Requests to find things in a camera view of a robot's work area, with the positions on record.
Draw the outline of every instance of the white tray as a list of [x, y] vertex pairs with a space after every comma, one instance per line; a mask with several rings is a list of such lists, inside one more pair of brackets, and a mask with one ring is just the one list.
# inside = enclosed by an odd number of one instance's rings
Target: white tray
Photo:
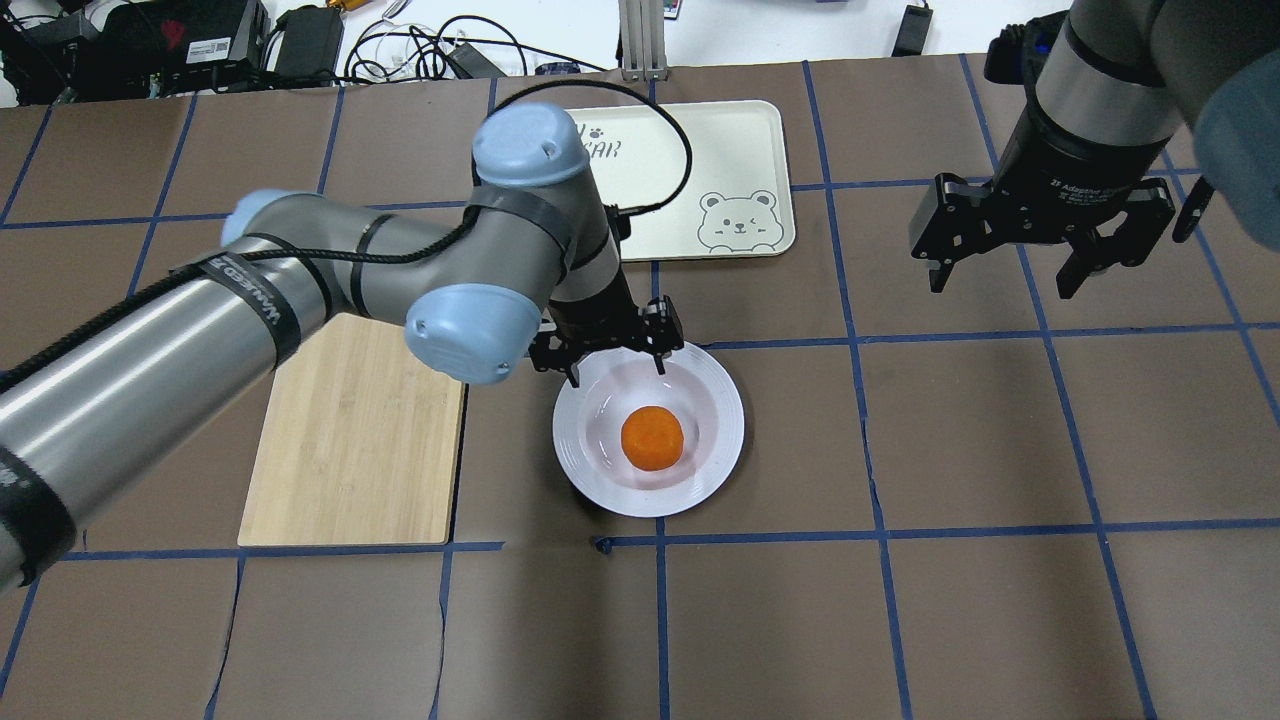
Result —
[[[668, 206], [632, 220], [623, 260], [759, 258], [795, 242], [782, 115], [763, 100], [663, 105], [694, 147], [694, 172]], [[680, 182], [680, 138], [652, 109], [570, 110], [608, 204], [662, 200]]]

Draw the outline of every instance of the white background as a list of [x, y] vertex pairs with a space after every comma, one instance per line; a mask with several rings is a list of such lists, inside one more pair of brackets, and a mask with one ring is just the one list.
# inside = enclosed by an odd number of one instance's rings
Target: white background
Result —
[[[339, 64], [356, 36], [378, 20], [392, 0], [374, 0], [344, 15], [346, 35]], [[122, 0], [97, 0], [86, 8], [101, 27]], [[271, 19], [302, 0], [265, 0]], [[685, 0], [680, 18], [667, 20], [669, 65], [724, 65], [785, 63], [836, 58], [882, 58], [893, 47], [908, 0]], [[927, 54], [982, 53], [991, 38], [1010, 23], [1066, 9], [1070, 0], [933, 0], [933, 24]], [[14, 0], [14, 14], [55, 13], [54, 0]], [[454, 14], [484, 15], [498, 20], [527, 45], [562, 53], [602, 67], [614, 67], [618, 4], [616, 0], [410, 0], [396, 22], [430, 28]], [[451, 26], [471, 37], [500, 38], [480, 23]], [[484, 46], [483, 51], [508, 74], [518, 74], [515, 51]], [[393, 64], [404, 45], [388, 38], [378, 59]], [[549, 58], [530, 56], [530, 70]], [[0, 82], [0, 106], [13, 105], [13, 88]]]

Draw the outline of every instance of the orange fruit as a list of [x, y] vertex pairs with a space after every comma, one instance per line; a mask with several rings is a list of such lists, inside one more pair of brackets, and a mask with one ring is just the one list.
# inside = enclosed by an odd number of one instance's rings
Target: orange fruit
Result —
[[641, 470], [666, 470], [685, 452], [685, 430], [671, 410], [641, 407], [622, 423], [622, 452]]

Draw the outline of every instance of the brown table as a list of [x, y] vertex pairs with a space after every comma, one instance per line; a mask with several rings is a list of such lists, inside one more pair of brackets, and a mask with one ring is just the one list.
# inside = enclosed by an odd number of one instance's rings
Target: brown table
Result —
[[[787, 254], [627, 269], [742, 392], [741, 465], [704, 505], [576, 496], [559, 379], [525, 368], [468, 393], [449, 544], [242, 551], [264, 380], [0, 601], [0, 715], [1280, 715], [1280, 256], [1219, 202], [1071, 302], [1061, 247], [931, 295], [908, 218], [934, 173], [989, 176], [1021, 105], [980, 64], [657, 86], [776, 104], [795, 183]], [[524, 83], [0, 111], [0, 368], [212, 247], [257, 187], [454, 220], [471, 133]], [[1185, 133], [1169, 155], [1189, 188]]]

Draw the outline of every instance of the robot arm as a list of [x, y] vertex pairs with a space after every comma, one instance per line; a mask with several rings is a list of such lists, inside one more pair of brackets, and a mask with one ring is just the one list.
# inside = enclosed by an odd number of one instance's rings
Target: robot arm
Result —
[[31, 583], [78, 528], [337, 313], [404, 324], [415, 355], [470, 383], [502, 380], [526, 350], [575, 382], [577, 360], [607, 347], [650, 352], [660, 372], [682, 345], [675, 309], [631, 301], [621, 231], [572, 119], [550, 105], [511, 108], [480, 129], [474, 155], [484, 184], [452, 232], [260, 191], [228, 219], [221, 252], [51, 361], [17, 369], [17, 382], [6, 375], [0, 592]]
[[[1069, 243], [1059, 295], [1112, 264], [1140, 265], [1174, 218], [1164, 179], [1143, 179], [1184, 119], [1204, 183], [1181, 242], [1217, 187], [1245, 229], [1280, 250], [1280, 5], [1271, 0], [1076, 0], [1006, 28], [987, 79], [1027, 108], [980, 187], [943, 173], [911, 223], [911, 255], [941, 292], [955, 263], [1005, 243]], [[1101, 225], [1126, 213], [1107, 236]]]

